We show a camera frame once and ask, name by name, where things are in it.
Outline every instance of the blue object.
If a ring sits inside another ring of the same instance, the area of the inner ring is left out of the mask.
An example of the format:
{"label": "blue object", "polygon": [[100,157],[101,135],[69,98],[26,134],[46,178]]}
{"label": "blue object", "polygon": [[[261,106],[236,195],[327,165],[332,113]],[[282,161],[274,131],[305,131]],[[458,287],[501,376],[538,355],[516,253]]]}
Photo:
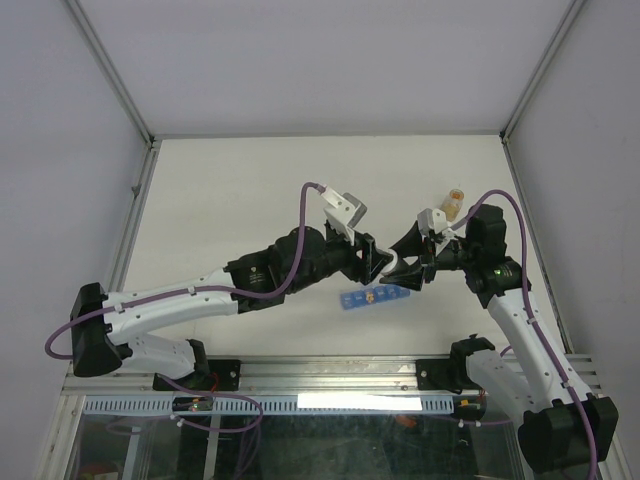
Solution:
{"label": "blue object", "polygon": [[378,285],[355,292],[340,294],[340,303],[344,310],[366,307],[376,303],[388,302],[408,297],[411,291],[397,285]]}

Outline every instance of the white tabletop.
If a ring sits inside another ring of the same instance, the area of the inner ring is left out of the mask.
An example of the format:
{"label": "white tabletop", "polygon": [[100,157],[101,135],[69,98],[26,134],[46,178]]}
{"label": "white tabletop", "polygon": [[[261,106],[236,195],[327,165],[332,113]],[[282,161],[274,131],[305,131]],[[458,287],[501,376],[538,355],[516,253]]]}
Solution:
{"label": "white tabletop", "polygon": [[[300,187],[328,184],[361,199],[358,230],[388,247],[416,214],[438,207],[452,188],[463,212],[484,192],[515,187],[497,136],[317,137],[167,140],[145,206],[127,290],[195,278],[266,248],[297,226]],[[520,258],[515,214],[504,208],[507,253]],[[307,224],[324,231],[324,202],[310,193]],[[529,279],[559,340],[539,264],[529,245]],[[344,311],[341,292],[357,290],[341,274],[288,296],[284,305],[164,328],[168,338],[204,341],[212,355],[357,355],[448,353],[478,333],[497,347],[506,338],[467,288],[462,272],[407,299]]]}

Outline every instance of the white backdrop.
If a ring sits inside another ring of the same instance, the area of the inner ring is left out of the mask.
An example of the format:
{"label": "white backdrop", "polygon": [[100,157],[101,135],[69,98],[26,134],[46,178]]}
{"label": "white backdrop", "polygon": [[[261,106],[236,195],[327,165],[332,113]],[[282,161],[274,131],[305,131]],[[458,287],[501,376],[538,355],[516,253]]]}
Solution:
{"label": "white backdrop", "polygon": [[[466,207],[490,188],[515,195],[496,136],[318,137],[163,142],[126,289],[199,276],[266,248],[297,224],[303,182],[349,191],[369,207],[358,228],[389,246],[416,214],[451,188]],[[520,255],[506,201],[509,253]],[[323,201],[311,194],[308,223],[321,228]],[[530,278],[557,334],[534,255]],[[165,328],[171,338],[203,340],[209,354],[446,353],[472,333],[498,346],[502,333],[482,310],[462,272],[441,272],[406,300],[343,311],[339,294],[357,285],[340,274],[287,297],[279,307]]]}
{"label": "white backdrop", "polygon": [[151,133],[497,133],[569,0],[80,0]]}

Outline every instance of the purple cable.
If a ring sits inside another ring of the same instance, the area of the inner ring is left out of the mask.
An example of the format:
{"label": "purple cable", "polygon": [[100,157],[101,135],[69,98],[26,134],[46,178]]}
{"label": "purple cable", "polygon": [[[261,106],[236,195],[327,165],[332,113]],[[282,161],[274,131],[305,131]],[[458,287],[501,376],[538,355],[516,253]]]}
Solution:
{"label": "purple cable", "polygon": [[[236,463],[236,471],[233,474],[233,480],[239,480],[242,475],[251,467],[251,464],[256,458],[258,451],[260,450],[260,441],[262,440],[262,430],[260,425],[253,429],[253,435],[251,438],[245,443],[246,432],[242,434],[242,439],[240,440],[240,454],[238,455],[238,461]],[[253,452],[251,457],[247,460],[247,454],[249,449],[253,446]]]}
{"label": "purple cable", "polygon": [[181,391],[183,393],[186,393],[186,394],[189,394],[189,395],[193,395],[195,397],[210,397],[214,401],[216,400],[216,398],[231,398],[233,400],[242,400],[243,402],[250,403],[251,405],[253,405],[254,407],[256,407],[258,409],[258,418],[256,418],[249,425],[245,425],[244,427],[239,427],[239,428],[205,427],[204,425],[198,425],[197,423],[193,423],[193,422],[190,422],[189,420],[185,420],[184,417],[180,417],[180,416],[176,415],[176,417],[178,419],[180,419],[180,421],[182,423],[184,423],[185,425],[189,425],[190,427],[197,428],[199,430],[204,430],[205,432],[213,432],[213,433],[242,433],[242,432],[246,432],[248,430],[251,430],[254,427],[257,427],[258,425],[260,425],[260,422],[262,422],[262,417],[264,417],[264,410],[262,409],[262,405],[260,405],[260,403],[258,403],[256,400],[254,400],[251,397],[246,397],[244,395],[237,395],[235,393],[198,392],[197,390],[191,390],[191,389],[183,387],[182,385],[178,385],[176,382],[171,380],[169,377],[166,377],[164,375],[158,375],[158,376],[160,378],[162,378],[165,382],[167,382],[169,385],[171,385],[173,388],[175,388],[176,390],[179,390],[179,391]]}
{"label": "purple cable", "polygon": [[504,347],[504,349],[500,352],[500,357],[504,357],[507,353],[509,353],[510,350],[513,350],[511,345],[507,345],[506,347]]}
{"label": "purple cable", "polygon": [[[302,186],[302,190],[300,192],[300,222],[298,225],[298,243],[296,245],[296,253],[293,258],[293,264],[291,266],[291,270],[289,270],[289,273],[287,274],[287,277],[285,278],[284,282],[282,282],[282,285],[276,288],[273,292],[268,292],[268,293],[250,292],[248,290],[241,290],[239,288],[227,287],[223,285],[196,287],[195,289],[196,292],[227,292],[227,293],[234,293],[236,295],[242,295],[244,297],[257,298],[261,300],[274,298],[284,293],[287,290],[287,288],[289,288],[289,285],[291,285],[291,282],[293,281],[293,278],[295,277],[298,271],[298,267],[300,266],[300,260],[302,259],[302,250],[304,247],[304,233],[305,233],[305,228],[304,228],[305,214],[306,214],[306,208],[307,208],[307,191],[310,188],[314,188],[320,193],[324,193],[325,191],[325,187],[314,182],[307,182]],[[148,303],[157,302],[159,300],[177,297],[179,295],[187,295],[189,293],[190,292],[188,289],[181,288],[179,290],[171,290],[169,292],[158,293],[150,297],[132,300],[131,302],[123,303],[122,306],[123,308],[133,308],[139,305],[146,305]],[[81,324],[82,322],[86,322],[87,320],[90,320],[97,316],[105,315],[107,313],[112,313],[112,312],[115,312],[114,307],[101,308],[99,310],[95,310],[85,315],[81,315],[75,320],[72,320],[71,322],[65,323],[64,325],[59,327],[55,332],[53,332],[49,338],[47,338],[47,341],[44,344],[44,351],[46,352],[47,355],[49,355],[52,358],[55,358],[56,360],[73,360],[73,355],[63,355],[61,353],[56,353],[51,349],[51,345],[56,340],[56,338],[58,338],[67,330],[70,330],[76,325]]]}
{"label": "purple cable", "polygon": [[[522,244],[522,299],[524,301],[524,308],[527,312],[527,318],[535,319],[533,308],[531,307],[531,300],[529,299],[529,284],[527,280],[527,233],[525,229],[525,223],[524,223],[524,218],[522,216],[522,212],[520,211],[520,207],[518,206],[518,203],[515,201],[515,199],[504,190],[498,190],[498,189],[489,190],[487,193],[485,193],[480,197],[480,199],[475,203],[473,207],[471,207],[467,216],[464,217],[459,222],[457,222],[456,224],[454,224],[451,228],[453,230],[457,230],[458,228],[462,227],[465,223],[467,223],[467,221],[471,217],[473,217],[473,215],[478,211],[478,209],[480,208],[480,205],[482,205],[484,201],[492,195],[502,195],[503,197],[505,197],[509,201],[513,209],[515,210],[516,216],[518,217],[518,224],[520,226],[520,241]],[[560,379],[562,380],[563,383],[567,382],[569,380],[569,376],[567,375],[567,372],[565,372],[564,367],[562,366],[562,363],[560,362],[560,359],[558,358],[558,356],[553,351],[553,348],[551,348],[551,344],[549,343],[549,340],[547,340],[547,337],[542,331],[542,328],[540,328],[540,325],[538,324],[537,321],[532,322],[532,325],[533,325],[534,331],[536,332],[536,335],[540,339],[540,343],[542,343],[542,346],[544,347],[547,354],[549,355],[549,358],[551,359],[551,363],[553,363],[553,366],[558,371],[558,375],[560,375]],[[589,423],[587,412],[585,412],[584,406],[582,405],[582,402],[580,401],[580,398],[578,397],[578,394],[575,391],[575,389],[573,387],[567,387],[567,392],[569,392],[569,395],[571,396],[571,399],[573,400],[573,403],[575,404],[576,409],[578,410],[580,418],[582,419],[582,423],[584,424],[585,433],[587,436],[587,443],[589,444],[589,454],[590,454],[589,455],[589,473],[587,474],[587,480],[594,480],[596,478],[596,473],[598,469],[598,452],[596,450],[596,441],[595,441],[595,437],[593,436],[593,430],[591,430],[591,424]]]}

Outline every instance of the purple wire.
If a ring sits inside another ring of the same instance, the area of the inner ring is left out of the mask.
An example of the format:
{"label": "purple wire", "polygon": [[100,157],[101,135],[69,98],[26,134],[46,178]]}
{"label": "purple wire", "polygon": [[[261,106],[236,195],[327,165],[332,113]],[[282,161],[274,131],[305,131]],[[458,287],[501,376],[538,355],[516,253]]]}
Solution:
{"label": "purple wire", "polygon": [[[260,450],[260,441],[262,440],[262,430],[260,425],[253,429],[251,438],[246,442],[245,433],[242,434],[240,444],[240,454],[238,455],[238,462],[236,463],[236,471],[233,474],[233,480],[239,480],[242,475],[249,469],[251,464],[256,458],[258,451]],[[249,449],[253,447],[251,457],[246,460]]]}
{"label": "purple wire", "polygon": [[[478,211],[478,209],[480,208],[480,205],[482,205],[484,201],[492,195],[502,195],[503,197],[505,197],[509,201],[513,209],[515,210],[516,216],[518,217],[518,224],[520,226],[520,241],[522,244],[522,299],[524,301],[524,308],[527,312],[527,318],[535,319],[533,308],[531,307],[531,300],[529,298],[529,284],[527,280],[527,232],[525,229],[525,223],[524,223],[524,218],[522,216],[522,212],[520,211],[520,207],[518,206],[518,203],[516,202],[516,200],[504,190],[499,190],[499,189],[489,190],[487,193],[485,193],[480,197],[480,199],[475,203],[473,207],[471,207],[467,216],[464,217],[459,222],[457,222],[456,224],[454,224],[451,228],[453,230],[457,230],[458,228],[462,227],[465,223],[467,223],[467,221],[469,221],[469,219],[473,217],[473,215],[475,215],[475,213]],[[536,335],[540,339],[540,343],[542,343],[542,346],[544,347],[547,354],[549,355],[549,358],[551,359],[551,363],[553,363],[553,366],[558,371],[558,375],[560,375],[560,379],[562,380],[563,383],[567,382],[569,380],[569,376],[567,375],[567,372],[564,370],[564,367],[562,366],[560,359],[553,351],[553,348],[551,347],[549,340],[547,339],[544,332],[542,331],[542,328],[540,327],[537,321],[533,322],[532,325],[533,325],[534,331],[536,332]],[[596,441],[595,441],[595,437],[593,436],[593,430],[591,429],[591,424],[589,423],[587,412],[585,412],[584,406],[582,405],[582,402],[580,401],[580,398],[578,397],[578,394],[575,391],[575,389],[573,387],[567,387],[567,392],[569,392],[569,395],[571,396],[571,399],[573,400],[573,403],[575,404],[576,409],[578,410],[580,418],[582,419],[582,423],[584,424],[585,433],[587,435],[587,443],[589,445],[589,473],[587,474],[587,480],[594,480],[596,478],[596,473],[598,469],[598,452],[596,450]]]}
{"label": "purple wire", "polygon": [[[282,282],[282,285],[276,288],[273,292],[268,292],[268,293],[250,292],[248,290],[227,287],[224,285],[196,287],[195,291],[196,292],[227,292],[227,293],[233,293],[236,295],[242,295],[244,297],[257,298],[260,300],[274,298],[284,293],[287,290],[287,288],[289,288],[289,285],[291,285],[291,282],[293,282],[293,278],[295,277],[298,271],[298,267],[300,266],[300,261],[302,260],[302,251],[304,247],[304,234],[305,234],[304,227],[305,227],[305,221],[306,221],[305,216],[306,216],[306,208],[307,208],[307,191],[310,188],[314,188],[320,193],[324,193],[325,191],[325,187],[314,182],[307,182],[302,186],[302,190],[300,192],[300,216],[299,216],[300,222],[298,225],[298,243],[296,245],[296,253],[293,258],[293,264],[291,266],[291,270],[289,270],[289,273],[287,274],[287,277],[285,278],[284,282]],[[187,295],[189,293],[190,292],[188,289],[181,288],[178,290],[171,290],[169,292],[158,293],[156,295],[152,295],[146,298],[132,300],[130,302],[123,303],[122,306],[123,308],[133,308],[140,305],[146,305],[152,302],[157,302],[159,300],[177,297],[179,295]],[[82,322],[86,322],[87,320],[98,317],[100,315],[105,315],[107,313],[112,313],[112,312],[115,312],[114,307],[101,308],[99,310],[95,310],[85,315],[81,315],[75,320],[72,320],[71,322],[65,323],[64,325],[59,327],[55,332],[53,332],[49,338],[47,338],[47,341],[44,344],[44,351],[46,352],[47,355],[49,355],[52,358],[55,358],[56,360],[73,360],[73,355],[64,355],[61,353],[54,352],[51,349],[51,345],[53,344],[53,342],[64,332],[66,332],[67,330],[70,330],[76,325],[79,325]]]}
{"label": "purple wire", "polygon": [[262,417],[264,417],[264,410],[262,408],[262,405],[260,405],[259,402],[257,402],[256,400],[254,400],[251,397],[246,397],[244,395],[237,395],[235,393],[219,393],[219,392],[199,392],[197,390],[191,390],[189,388],[185,388],[182,385],[178,385],[175,381],[173,381],[172,379],[170,379],[169,377],[166,377],[165,375],[158,375],[160,378],[162,378],[165,382],[167,382],[169,385],[171,385],[173,388],[175,388],[176,390],[179,390],[183,393],[189,394],[189,395],[193,395],[195,397],[210,397],[211,399],[213,399],[214,401],[217,398],[231,398],[234,400],[242,400],[243,402],[247,402],[250,403],[251,405],[253,405],[254,407],[256,407],[258,409],[258,417],[251,422],[249,425],[245,425],[244,427],[239,427],[239,428],[216,428],[216,427],[205,427],[204,425],[199,425],[197,423],[191,422],[189,420],[186,420],[184,417],[180,417],[178,415],[176,415],[177,418],[180,419],[180,421],[182,421],[185,425],[189,425],[190,427],[193,428],[197,428],[199,430],[204,430],[205,432],[213,432],[213,433],[242,433],[242,432],[246,432],[248,430],[251,430],[254,427],[257,427],[258,425],[260,425],[260,422],[262,422]]}
{"label": "purple wire", "polygon": [[513,350],[511,345],[507,345],[506,347],[504,347],[504,349],[500,352],[500,357],[504,357],[507,353],[509,353],[510,350]]}

